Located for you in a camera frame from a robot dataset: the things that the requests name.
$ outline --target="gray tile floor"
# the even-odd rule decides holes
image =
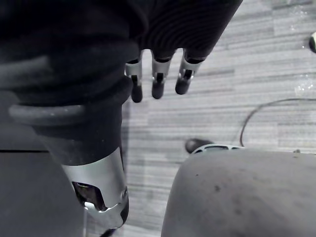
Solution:
[[[144,54],[144,100],[130,103],[127,179],[130,215],[121,237],[158,237],[169,190],[190,137],[238,144],[242,121],[262,103],[316,98],[316,54],[308,38],[316,31],[311,0],[245,0],[194,78],[185,96],[174,86],[182,52],[173,58],[164,97],[151,97],[151,55]],[[291,102],[265,108],[244,135],[246,147],[316,153],[316,106]],[[87,236],[101,228],[87,225]]]

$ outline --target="robotic arm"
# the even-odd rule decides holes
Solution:
[[[176,92],[185,94],[241,2],[0,3],[0,89],[20,100],[9,112],[35,130],[105,229],[128,216],[121,106],[130,94],[142,100],[142,50],[152,51],[152,95],[159,99],[173,53],[184,49]]]

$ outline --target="black cable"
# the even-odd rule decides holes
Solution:
[[[242,147],[244,147],[243,145],[243,134],[244,134],[244,131],[245,131],[245,128],[248,124],[248,122],[250,121],[250,119],[258,112],[260,111],[262,108],[264,107],[268,107],[268,106],[272,106],[272,105],[275,105],[275,104],[278,104],[278,103],[282,103],[282,102],[288,102],[288,101],[316,101],[316,99],[309,99],[309,98],[289,98],[289,99],[283,99],[283,100],[276,100],[276,101],[272,101],[272,102],[269,102],[269,103],[266,103],[266,104],[261,104],[259,105],[257,108],[255,108],[253,111],[251,111],[251,113],[246,117],[246,119],[244,120],[243,122],[243,125],[242,125],[242,129],[241,129],[241,132],[240,132],[240,136],[239,136],[239,143]]]

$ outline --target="dark panel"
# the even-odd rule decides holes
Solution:
[[[83,209],[49,154],[0,153],[0,179],[0,236],[83,235]]]

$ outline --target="black rubber fingertip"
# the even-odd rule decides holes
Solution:
[[[316,53],[316,34],[313,34],[310,37],[310,41],[309,41],[309,47],[311,49],[312,52]]]
[[[163,90],[164,90],[164,83],[157,83],[153,82],[153,87],[152,87],[152,96],[155,99],[160,99],[163,96]]]
[[[128,213],[129,213],[129,199],[127,199],[127,203],[123,211],[120,213],[121,218],[123,219],[123,225],[127,221],[128,218]]]
[[[115,231],[116,229],[108,229],[100,237],[110,237],[114,234]]]
[[[178,80],[176,84],[176,92],[178,95],[184,95],[189,90],[190,83],[185,80]]]
[[[143,89],[142,86],[133,86],[133,90],[132,90],[132,100],[135,103],[140,103],[143,100]]]

